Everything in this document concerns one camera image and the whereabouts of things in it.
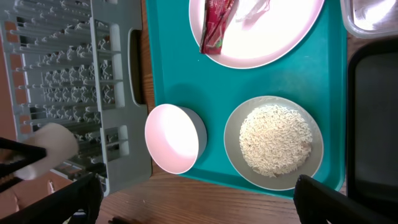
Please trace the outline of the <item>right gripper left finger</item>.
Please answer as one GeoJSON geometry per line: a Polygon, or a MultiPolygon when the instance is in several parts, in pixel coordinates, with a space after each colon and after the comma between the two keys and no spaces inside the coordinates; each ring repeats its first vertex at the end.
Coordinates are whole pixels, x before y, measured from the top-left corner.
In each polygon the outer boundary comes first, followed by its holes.
{"type": "Polygon", "coordinates": [[[96,174],[89,174],[55,193],[1,219],[1,224],[95,223],[103,199],[96,174]]]}

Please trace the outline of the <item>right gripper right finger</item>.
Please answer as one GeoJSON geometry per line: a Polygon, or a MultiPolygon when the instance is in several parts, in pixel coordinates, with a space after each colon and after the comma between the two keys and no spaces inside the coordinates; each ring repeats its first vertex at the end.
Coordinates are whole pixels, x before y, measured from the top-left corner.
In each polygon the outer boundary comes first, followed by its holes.
{"type": "Polygon", "coordinates": [[[396,222],[307,175],[298,177],[293,200],[302,224],[396,222]]]}

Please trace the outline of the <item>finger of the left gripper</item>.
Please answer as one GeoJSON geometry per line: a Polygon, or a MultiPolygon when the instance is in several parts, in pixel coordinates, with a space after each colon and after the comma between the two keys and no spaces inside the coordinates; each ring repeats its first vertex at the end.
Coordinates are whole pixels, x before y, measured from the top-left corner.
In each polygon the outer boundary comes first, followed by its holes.
{"type": "Polygon", "coordinates": [[[42,147],[1,138],[1,150],[9,154],[1,159],[1,176],[7,176],[25,166],[43,159],[47,153],[42,147]]]}
{"type": "Polygon", "coordinates": [[[0,180],[0,193],[6,191],[7,189],[11,188],[12,186],[17,184],[17,177],[13,174],[9,174],[7,176],[1,177],[0,180]]]}

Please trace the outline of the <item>white paper cup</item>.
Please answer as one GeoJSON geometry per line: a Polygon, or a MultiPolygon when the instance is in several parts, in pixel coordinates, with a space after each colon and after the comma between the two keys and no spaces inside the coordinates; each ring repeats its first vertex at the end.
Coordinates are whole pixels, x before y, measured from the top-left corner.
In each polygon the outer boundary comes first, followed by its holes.
{"type": "Polygon", "coordinates": [[[42,147],[46,151],[43,159],[15,171],[23,180],[33,180],[50,169],[78,154],[78,141],[72,132],[60,124],[48,123],[36,131],[24,144],[42,147]]]}

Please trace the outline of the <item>white rice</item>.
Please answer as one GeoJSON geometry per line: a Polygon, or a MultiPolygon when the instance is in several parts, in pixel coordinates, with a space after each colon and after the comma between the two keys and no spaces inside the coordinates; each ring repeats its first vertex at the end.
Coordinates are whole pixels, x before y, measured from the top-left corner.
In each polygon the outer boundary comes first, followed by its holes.
{"type": "Polygon", "coordinates": [[[277,177],[297,170],[312,151],[312,132],[302,115],[279,105],[253,109],[243,121],[239,145],[252,170],[277,177]]]}

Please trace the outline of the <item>grey bowl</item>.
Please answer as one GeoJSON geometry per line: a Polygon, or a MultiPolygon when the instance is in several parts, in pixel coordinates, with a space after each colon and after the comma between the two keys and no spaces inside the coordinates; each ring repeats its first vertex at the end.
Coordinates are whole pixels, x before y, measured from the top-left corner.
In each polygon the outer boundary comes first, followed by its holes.
{"type": "Polygon", "coordinates": [[[318,124],[312,116],[293,101],[278,96],[258,96],[239,105],[229,116],[224,129],[224,146],[228,159],[235,170],[251,184],[267,190],[290,190],[300,174],[314,176],[319,170],[323,155],[323,137],[318,124]],[[305,162],[295,171],[277,177],[266,177],[252,170],[246,163],[239,145],[241,125],[248,114],[257,107],[265,105],[279,105],[297,110],[309,124],[312,132],[312,151],[305,162]]]}

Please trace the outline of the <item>white tissue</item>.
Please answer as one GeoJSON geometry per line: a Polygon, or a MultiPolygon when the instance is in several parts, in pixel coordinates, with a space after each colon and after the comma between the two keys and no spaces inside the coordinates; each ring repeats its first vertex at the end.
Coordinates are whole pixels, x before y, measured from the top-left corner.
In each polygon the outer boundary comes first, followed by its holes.
{"type": "Polygon", "coordinates": [[[269,4],[270,0],[239,0],[235,13],[236,22],[252,19],[260,12],[266,12],[269,4]]]}

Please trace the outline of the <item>red snack wrapper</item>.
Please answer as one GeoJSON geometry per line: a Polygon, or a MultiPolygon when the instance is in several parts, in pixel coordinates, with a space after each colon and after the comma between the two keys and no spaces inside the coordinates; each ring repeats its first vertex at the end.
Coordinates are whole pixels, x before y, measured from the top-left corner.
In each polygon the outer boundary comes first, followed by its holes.
{"type": "Polygon", "coordinates": [[[204,21],[200,42],[200,53],[219,55],[221,53],[226,24],[234,0],[206,0],[204,21]]]}

